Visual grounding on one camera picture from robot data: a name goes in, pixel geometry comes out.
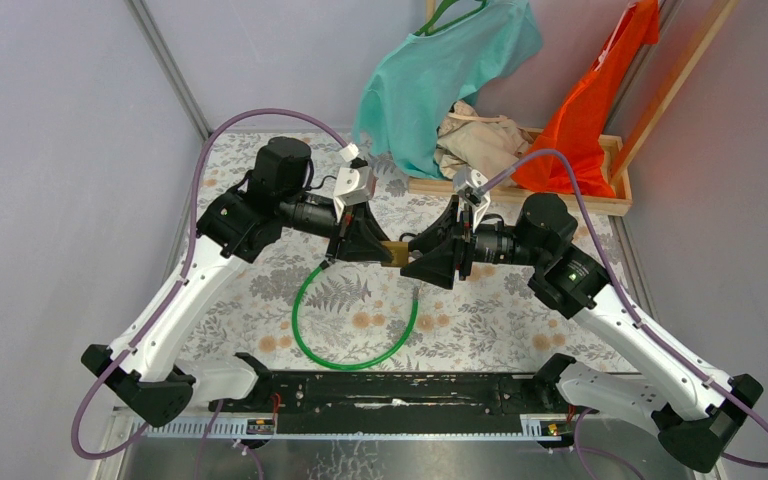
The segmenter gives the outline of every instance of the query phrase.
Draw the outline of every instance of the cable connector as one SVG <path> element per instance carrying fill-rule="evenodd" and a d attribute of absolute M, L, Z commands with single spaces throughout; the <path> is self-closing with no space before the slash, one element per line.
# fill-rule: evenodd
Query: cable connector
<path fill-rule="evenodd" d="M 490 207 L 490 194 L 477 194 L 486 184 L 487 177 L 470 167 L 458 170 L 454 178 L 452 178 L 454 192 L 465 204 L 469 204 L 472 207 L 471 227 L 473 232 L 478 228 L 478 224 L 481 223 L 484 214 L 487 213 L 487 209 Z"/>
<path fill-rule="evenodd" d="M 231 445 L 231 448 L 234 449 L 234 448 L 237 448 L 237 447 L 240 447 L 240 450 L 242 450 L 242 453 L 240 453 L 240 455 L 242 455 L 244 457 L 249 452 L 249 447 L 246 444 L 243 443 L 243 439 L 242 438 L 235 438 L 234 439 L 234 444 Z"/>
<path fill-rule="evenodd" d="M 343 161 L 351 162 L 360 155 L 360 149 L 354 143 L 346 145 L 340 149 L 340 156 L 343 157 Z"/>

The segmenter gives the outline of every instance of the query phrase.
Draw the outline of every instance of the green cable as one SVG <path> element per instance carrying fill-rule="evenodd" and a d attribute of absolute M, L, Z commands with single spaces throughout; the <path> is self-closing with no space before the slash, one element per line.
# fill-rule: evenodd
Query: green cable
<path fill-rule="evenodd" d="M 302 299 L 304 298 L 305 291 L 307 291 L 307 287 L 310 286 L 310 282 L 313 281 L 314 278 L 316 278 L 319 273 L 322 272 L 321 267 L 316 267 L 316 270 L 311 272 L 311 274 L 305 279 L 304 283 L 302 284 L 302 287 L 299 289 L 299 293 L 296 294 L 296 302 L 293 304 L 293 336 L 296 337 L 296 343 L 299 344 L 299 348 L 302 349 L 302 352 L 304 352 L 305 355 L 314 362 L 322 365 L 323 367 L 330 368 L 332 370 L 362 370 L 364 368 L 369 368 L 373 365 L 378 365 L 379 363 L 383 362 L 384 360 L 387 360 L 391 356 L 393 356 L 394 353 L 396 353 L 397 350 L 402 348 L 402 345 L 405 344 L 405 342 L 408 340 L 408 337 L 410 337 L 411 332 L 413 331 L 413 325 L 416 323 L 416 314 L 419 311 L 419 300 L 416 296 L 414 296 L 413 299 L 413 309 L 411 310 L 411 319 L 408 321 L 408 326 L 405 328 L 405 332 L 402 334 L 401 338 L 399 338 L 399 341 L 396 342 L 395 345 L 393 345 L 390 350 L 387 350 L 384 352 L 383 355 L 379 357 L 375 357 L 372 360 L 362 362 L 362 363 L 353 363 L 353 364 L 339 364 L 334 362 L 329 362 L 328 360 L 325 360 L 324 358 L 321 358 L 317 356 L 315 353 L 313 353 L 310 348 L 305 345 L 304 340 L 302 340 L 302 334 L 299 331 L 299 306 L 302 304 Z"/>

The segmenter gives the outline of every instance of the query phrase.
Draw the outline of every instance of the orange bag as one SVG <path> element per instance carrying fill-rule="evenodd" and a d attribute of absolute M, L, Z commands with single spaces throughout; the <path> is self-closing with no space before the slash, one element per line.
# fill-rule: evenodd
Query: orange bag
<path fill-rule="evenodd" d="M 599 146 L 599 135 L 632 58 L 642 44 L 657 42 L 658 1 L 640 0 L 625 12 L 617 30 L 605 42 L 602 52 L 608 49 L 608 54 L 601 66 L 597 59 L 529 149 L 555 148 L 563 152 L 584 195 L 616 197 L 602 176 L 605 153 Z M 572 193 L 566 170 L 554 157 L 535 158 L 511 178 L 535 192 Z"/>

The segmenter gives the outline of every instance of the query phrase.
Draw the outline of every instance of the green clothes hanger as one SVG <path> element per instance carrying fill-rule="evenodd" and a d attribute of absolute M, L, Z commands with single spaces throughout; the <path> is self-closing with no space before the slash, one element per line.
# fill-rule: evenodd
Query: green clothes hanger
<path fill-rule="evenodd" d="M 469 13 L 467 13 L 466 15 L 463 15 L 463 16 L 461 16 L 461 17 L 458 17 L 458 18 L 456 18 L 456 19 L 452 20 L 451 22 L 449 22 L 449 23 L 447 23 L 447 24 L 443 25 L 442 27 L 434 28 L 434 22 L 436 22 L 437 20 L 440 20 L 440 17 L 441 17 L 441 16 L 443 16 L 443 13 L 444 13 L 444 12 L 445 12 L 445 11 L 446 11 L 446 10 L 447 10 L 449 7 L 451 7 L 452 5 L 454 5 L 454 4 L 455 4 L 457 1 L 458 1 L 458 0 L 443 0 L 443 1 L 440 3 L 440 6 L 439 6 L 439 7 L 437 7 L 437 11 L 435 11 L 435 12 L 434 12 L 434 15 L 432 15 L 432 16 L 431 16 L 431 18 L 428 20 L 428 22 L 427 22 L 425 25 L 423 25 L 423 26 L 422 26 L 422 28 L 420 28 L 419 30 L 417 30 L 417 31 L 416 31 L 416 33 L 414 33 L 414 35 L 416 35 L 416 36 L 421 36 L 421 35 L 426 35 L 426 36 L 429 36 L 429 35 L 434 35 L 435 33 L 439 32 L 439 31 L 441 31 L 441 30 L 445 30 L 446 28 L 449 28 L 449 27 L 451 27 L 452 25 L 454 25 L 454 24 L 456 24 L 456 23 L 460 22 L 461 20 L 463 20 L 463 19 L 465 19 L 465 18 L 467 18 L 467 17 L 470 17 L 470 16 L 472 16 L 472 15 L 475 15 L 476 13 L 480 12 L 480 11 L 481 11 L 481 9 L 483 9 L 484 7 L 486 7 L 486 6 L 487 6 L 487 0 L 478 0 L 478 1 L 480 1 L 480 2 L 481 2 L 481 6 L 480 6 L 480 7 L 476 8 L 475 10 L 473 10 L 473 11 L 471 11 L 471 12 L 469 12 Z"/>

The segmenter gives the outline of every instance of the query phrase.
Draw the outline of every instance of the wooden frame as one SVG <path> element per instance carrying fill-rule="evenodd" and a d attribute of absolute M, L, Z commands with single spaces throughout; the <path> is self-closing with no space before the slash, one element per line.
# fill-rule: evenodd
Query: wooden frame
<path fill-rule="evenodd" d="M 663 83 L 658 88 L 646 110 L 637 121 L 628 142 L 624 145 L 620 137 L 612 135 L 602 135 L 599 137 L 599 144 L 605 150 L 605 161 L 602 164 L 602 172 L 605 179 L 616 193 L 616 198 L 584 197 L 584 203 L 587 209 L 592 213 L 605 215 L 625 215 L 632 205 L 631 184 L 628 179 L 628 166 L 640 148 L 643 142 L 649 138 L 649 135 L 661 119 L 664 111 L 672 103 L 679 89 L 684 85 L 685 80 L 693 71 L 693 68 L 699 62 L 702 54 L 708 49 L 714 37 L 722 28 L 728 16 L 734 10 L 738 0 L 714 0 L 714 3 L 708 9 L 705 17 L 691 37 L 685 50 L 679 56 L 673 68 L 664 78 Z M 435 10 L 435 0 L 426 0 L 426 17 Z M 520 127 L 524 133 L 536 138 L 542 131 L 537 128 Z M 452 194 L 452 184 L 446 180 L 425 180 L 411 178 L 408 181 L 408 191 L 410 193 L 449 196 Z M 493 189 L 491 197 L 493 201 L 503 203 L 522 203 L 525 198 L 532 195 L 533 192 L 521 188 L 497 187 Z M 567 206 L 578 209 L 578 203 L 572 195 L 560 195 Z"/>

